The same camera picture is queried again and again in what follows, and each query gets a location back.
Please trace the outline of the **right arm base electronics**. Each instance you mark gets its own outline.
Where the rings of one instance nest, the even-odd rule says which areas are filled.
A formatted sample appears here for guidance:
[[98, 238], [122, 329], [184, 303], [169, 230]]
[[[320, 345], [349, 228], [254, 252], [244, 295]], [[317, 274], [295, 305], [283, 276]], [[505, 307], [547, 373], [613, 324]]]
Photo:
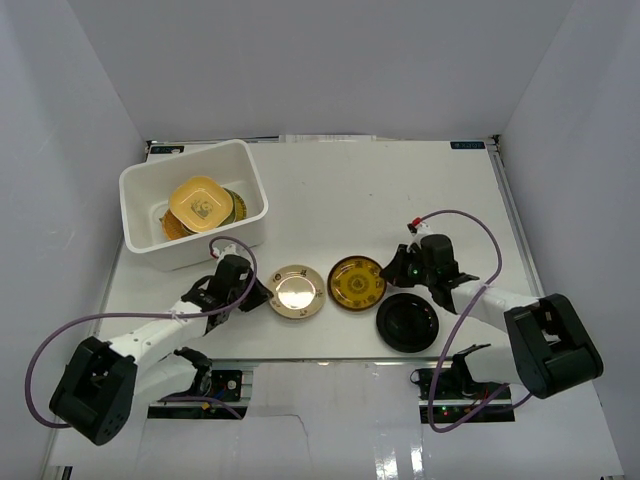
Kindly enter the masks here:
[[[419, 412], [423, 425], [429, 423], [428, 400], [435, 366], [415, 369], [409, 381], [419, 389]], [[452, 425], [500, 389], [500, 383], [477, 383], [466, 377], [459, 361], [445, 361], [438, 377], [433, 401], [433, 421], [436, 425]], [[511, 390], [501, 391], [469, 423], [514, 422], [515, 412]]]

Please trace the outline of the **round green-rimmed bamboo plate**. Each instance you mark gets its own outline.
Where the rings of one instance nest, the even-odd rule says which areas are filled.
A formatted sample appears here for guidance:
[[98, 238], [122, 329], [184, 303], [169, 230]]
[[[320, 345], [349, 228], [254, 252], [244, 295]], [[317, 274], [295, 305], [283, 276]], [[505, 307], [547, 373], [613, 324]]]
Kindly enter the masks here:
[[229, 190], [229, 194], [234, 201], [235, 222], [246, 219], [248, 209], [245, 200], [233, 190]]

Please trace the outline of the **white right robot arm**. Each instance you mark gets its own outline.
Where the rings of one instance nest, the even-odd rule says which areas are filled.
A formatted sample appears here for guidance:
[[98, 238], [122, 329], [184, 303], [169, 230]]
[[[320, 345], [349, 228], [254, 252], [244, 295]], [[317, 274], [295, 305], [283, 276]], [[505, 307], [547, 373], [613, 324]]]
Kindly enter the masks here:
[[399, 245], [380, 276], [395, 287], [424, 286], [444, 310], [467, 312], [506, 332], [508, 346], [473, 345], [453, 355], [451, 384], [463, 398], [497, 383], [519, 384], [545, 399], [604, 373], [602, 357], [566, 296], [536, 298], [481, 282], [460, 270], [443, 234]]

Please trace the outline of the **yellow square panda dish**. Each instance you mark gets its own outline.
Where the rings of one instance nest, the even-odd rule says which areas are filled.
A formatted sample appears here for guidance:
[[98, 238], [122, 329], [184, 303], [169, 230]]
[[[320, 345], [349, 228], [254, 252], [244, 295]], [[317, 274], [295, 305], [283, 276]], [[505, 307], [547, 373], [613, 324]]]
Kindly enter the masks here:
[[217, 228], [229, 216], [232, 199], [212, 178], [195, 176], [170, 195], [168, 206], [188, 230], [202, 233]]

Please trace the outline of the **yellow ornate round plate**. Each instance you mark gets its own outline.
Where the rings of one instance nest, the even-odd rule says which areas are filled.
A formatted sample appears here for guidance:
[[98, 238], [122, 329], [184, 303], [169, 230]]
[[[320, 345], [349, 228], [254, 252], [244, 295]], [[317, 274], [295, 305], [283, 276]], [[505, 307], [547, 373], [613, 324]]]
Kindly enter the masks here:
[[380, 264], [367, 256], [354, 255], [339, 260], [327, 276], [329, 298], [349, 312], [363, 312], [376, 306], [387, 290], [381, 270]]

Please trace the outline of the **beige round patterned plate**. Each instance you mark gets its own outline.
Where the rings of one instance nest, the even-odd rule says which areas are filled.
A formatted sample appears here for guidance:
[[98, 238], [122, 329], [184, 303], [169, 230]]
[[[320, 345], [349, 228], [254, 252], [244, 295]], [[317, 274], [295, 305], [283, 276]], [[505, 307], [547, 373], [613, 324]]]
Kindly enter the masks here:
[[288, 320], [301, 321], [317, 314], [327, 298], [325, 282], [313, 268], [292, 264], [276, 270], [267, 287], [271, 308]]

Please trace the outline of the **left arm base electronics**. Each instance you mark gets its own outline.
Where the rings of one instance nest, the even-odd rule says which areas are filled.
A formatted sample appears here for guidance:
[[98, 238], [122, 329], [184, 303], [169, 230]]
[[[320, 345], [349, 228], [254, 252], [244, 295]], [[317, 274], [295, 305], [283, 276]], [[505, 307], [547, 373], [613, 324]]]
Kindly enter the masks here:
[[242, 370], [214, 370], [206, 396], [220, 400], [227, 408], [210, 402], [164, 402], [151, 405], [148, 419], [162, 420], [241, 420], [248, 410], [252, 374]]

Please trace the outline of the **black round plate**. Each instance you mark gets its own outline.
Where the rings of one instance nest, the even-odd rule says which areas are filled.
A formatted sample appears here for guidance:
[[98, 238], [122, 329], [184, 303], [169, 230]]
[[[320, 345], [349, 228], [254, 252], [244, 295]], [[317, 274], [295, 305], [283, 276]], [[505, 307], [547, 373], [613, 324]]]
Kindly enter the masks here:
[[376, 312], [376, 328], [383, 342], [401, 353], [429, 348], [439, 334], [439, 318], [432, 305], [410, 293], [384, 300]]

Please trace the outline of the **round orange woven plate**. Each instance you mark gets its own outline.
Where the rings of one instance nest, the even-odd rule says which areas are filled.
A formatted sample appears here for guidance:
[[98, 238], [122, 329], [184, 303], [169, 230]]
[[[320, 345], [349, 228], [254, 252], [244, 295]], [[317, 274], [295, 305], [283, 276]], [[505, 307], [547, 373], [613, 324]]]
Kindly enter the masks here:
[[162, 231], [169, 241], [178, 240], [189, 236], [189, 232], [175, 215], [167, 210], [160, 219]]

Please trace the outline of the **green square panda dish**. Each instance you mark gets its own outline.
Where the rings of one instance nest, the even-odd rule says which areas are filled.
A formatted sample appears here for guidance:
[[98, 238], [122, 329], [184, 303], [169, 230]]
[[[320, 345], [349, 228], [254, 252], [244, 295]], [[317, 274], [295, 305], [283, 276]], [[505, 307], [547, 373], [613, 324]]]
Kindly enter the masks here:
[[[228, 188], [225, 189], [225, 191], [228, 194], [229, 194], [229, 190], [230, 189], [228, 189]], [[229, 216], [220, 224], [220, 227], [226, 226], [226, 225], [229, 225], [229, 224], [232, 224], [232, 223], [235, 223], [235, 213], [234, 213], [234, 201], [233, 201], [233, 199], [232, 199], [232, 210], [231, 210]]]

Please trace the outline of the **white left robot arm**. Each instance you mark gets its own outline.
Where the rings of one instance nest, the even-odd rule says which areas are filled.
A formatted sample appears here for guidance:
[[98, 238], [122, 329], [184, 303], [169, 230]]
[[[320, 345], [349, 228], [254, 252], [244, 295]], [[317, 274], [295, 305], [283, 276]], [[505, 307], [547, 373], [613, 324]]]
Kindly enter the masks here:
[[213, 274], [197, 280], [165, 314], [107, 340], [83, 340], [65, 366], [50, 410], [100, 446], [125, 426], [135, 402], [195, 400], [213, 404], [213, 362], [188, 342], [249, 312], [272, 295], [257, 279], [253, 261], [225, 254]]

